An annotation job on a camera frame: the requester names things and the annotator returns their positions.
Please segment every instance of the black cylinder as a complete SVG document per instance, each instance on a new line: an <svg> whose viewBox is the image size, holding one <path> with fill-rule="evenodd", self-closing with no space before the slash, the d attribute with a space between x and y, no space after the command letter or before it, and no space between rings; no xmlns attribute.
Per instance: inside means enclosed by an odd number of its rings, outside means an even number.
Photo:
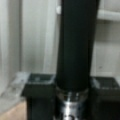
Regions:
<svg viewBox="0 0 120 120"><path fill-rule="evenodd" d="M99 0L62 0L57 86L77 92L88 88Z"/></svg>

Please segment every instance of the black tube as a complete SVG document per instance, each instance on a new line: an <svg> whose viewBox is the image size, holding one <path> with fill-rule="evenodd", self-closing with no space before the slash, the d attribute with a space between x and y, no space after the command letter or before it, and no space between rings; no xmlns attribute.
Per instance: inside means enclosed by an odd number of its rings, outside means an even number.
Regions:
<svg viewBox="0 0 120 120"><path fill-rule="evenodd" d="M88 88L99 0L62 0L57 86L77 92Z"/></svg>

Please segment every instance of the machine part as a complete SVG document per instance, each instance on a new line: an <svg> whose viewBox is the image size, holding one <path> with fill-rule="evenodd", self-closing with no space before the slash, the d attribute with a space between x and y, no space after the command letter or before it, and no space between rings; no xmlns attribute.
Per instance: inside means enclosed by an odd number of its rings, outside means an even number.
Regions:
<svg viewBox="0 0 120 120"><path fill-rule="evenodd" d="M66 92L57 88L56 119L82 120L88 90L84 92Z"/></svg>
<svg viewBox="0 0 120 120"><path fill-rule="evenodd" d="M31 74L22 96L27 100L27 120L53 120L55 75Z"/></svg>
<svg viewBox="0 0 120 120"><path fill-rule="evenodd" d="M56 83L65 91L84 91L89 74L99 0L62 0Z"/></svg>
<svg viewBox="0 0 120 120"><path fill-rule="evenodd" d="M56 75L56 85L61 90L56 95L55 109L60 120L83 117L98 5L99 0L62 0Z"/></svg>

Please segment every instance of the metal fitting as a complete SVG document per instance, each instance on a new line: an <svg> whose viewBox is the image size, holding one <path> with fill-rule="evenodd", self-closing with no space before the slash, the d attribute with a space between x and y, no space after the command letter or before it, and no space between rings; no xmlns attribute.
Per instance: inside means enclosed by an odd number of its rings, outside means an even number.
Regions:
<svg viewBox="0 0 120 120"><path fill-rule="evenodd" d="M88 90L66 92L57 88L57 120L81 120L87 98Z"/></svg>

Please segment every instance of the white wall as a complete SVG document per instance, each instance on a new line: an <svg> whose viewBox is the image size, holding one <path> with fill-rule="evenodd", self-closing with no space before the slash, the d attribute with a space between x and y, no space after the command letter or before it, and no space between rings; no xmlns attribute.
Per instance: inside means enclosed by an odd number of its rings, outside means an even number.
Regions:
<svg viewBox="0 0 120 120"><path fill-rule="evenodd" d="M0 94L19 71L19 0L0 0Z"/></svg>

